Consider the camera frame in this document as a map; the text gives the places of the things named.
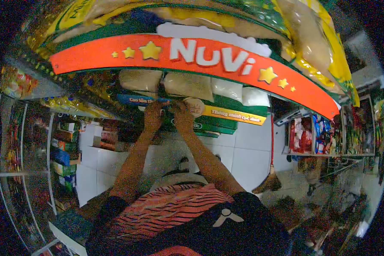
orange sign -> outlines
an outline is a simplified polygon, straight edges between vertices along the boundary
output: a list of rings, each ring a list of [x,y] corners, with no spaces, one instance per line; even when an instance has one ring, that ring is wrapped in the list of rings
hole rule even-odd
[[[56,74],[109,67],[185,70],[226,78],[281,95],[332,119],[334,100],[303,75],[273,59],[203,38],[132,34],[93,40],[50,57]]]

yellow banner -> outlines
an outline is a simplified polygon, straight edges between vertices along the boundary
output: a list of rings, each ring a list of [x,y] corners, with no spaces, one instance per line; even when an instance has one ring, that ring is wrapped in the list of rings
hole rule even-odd
[[[202,115],[213,116],[223,119],[246,122],[253,125],[263,125],[266,117],[260,115],[248,114],[240,111],[218,108],[216,106],[205,105]]]

yellow package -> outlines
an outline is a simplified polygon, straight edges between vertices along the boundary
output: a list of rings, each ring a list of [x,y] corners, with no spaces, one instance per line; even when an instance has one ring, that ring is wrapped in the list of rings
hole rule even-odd
[[[300,65],[302,71],[306,69],[312,79],[315,77],[329,91],[347,92],[354,105],[359,106],[343,46],[324,8],[311,0],[276,0],[276,3],[290,24],[296,52],[293,64]],[[285,50],[292,55],[290,47]]]

tile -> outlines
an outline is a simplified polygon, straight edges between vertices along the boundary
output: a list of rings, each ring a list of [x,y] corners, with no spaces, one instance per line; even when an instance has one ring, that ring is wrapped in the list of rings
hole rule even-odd
[[[270,152],[235,148],[232,175],[248,192],[261,184],[269,173]]]
[[[97,170],[77,164],[77,196],[80,207],[97,196]]]
[[[129,152],[119,152],[118,153],[118,159],[117,159],[117,163],[115,164],[115,167],[114,167],[114,172],[111,173],[113,176],[117,176],[119,171],[121,170],[121,167],[123,165],[123,163],[125,162],[125,160],[127,159],[129,155]]]
[[[214,155],[219,154],[221,158],[221,162],[225,167],[232,171],[232,163],[233,163],[233,147],[225,147],[218,145],[205,145]]]
[[[115,175],[115,165],[118,161],[118,152],[98,149],[97,171],[105,172],[109,175]]]
[[[149,146],[144,165],[144,174],[162,176],[176,169],[183,156],[191,156],[184,141],[166,139],[162,145]]]
[[[98,150],[96,147],[83,146],[81,164],[90,168],[97,167]]]
[[[116,179],[116,176],[97,171],[97,195],[112,187]]]
[[[221,134],[218,138],[198,136],[198,138],[205,144],[234,147],[235,146],[235,140],[236,140],[236,133],[239,130],[239,127],[240,127],[240,124],[238,126],[238,129],[232,135]]]
[[[264,150],[271,149],[271,122],[270,116],[267,117],[263,125],[252,125],[241,122],[235,132],[236,143],[235,147]]]
[[[85,146],[92,146],[94,142],[94,125],[86,125],[86,130],[80,132],[79,146],[83,150]]]
[[[273,166],[275,171],[288,171],[293,170],[294,161],[289,163],[287,161],[287,155],[282,154],[283,148],[285,146],[285,126],[280,127],[274,126],[274,142],[273,142]]]

round sticker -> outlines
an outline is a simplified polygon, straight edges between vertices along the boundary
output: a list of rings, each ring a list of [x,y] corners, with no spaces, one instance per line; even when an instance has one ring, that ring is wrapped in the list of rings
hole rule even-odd
[[[187,105],[191,114],[197,118],[202,115],[205,110],[205,104],[196,98],[186,98],[183,100]]]

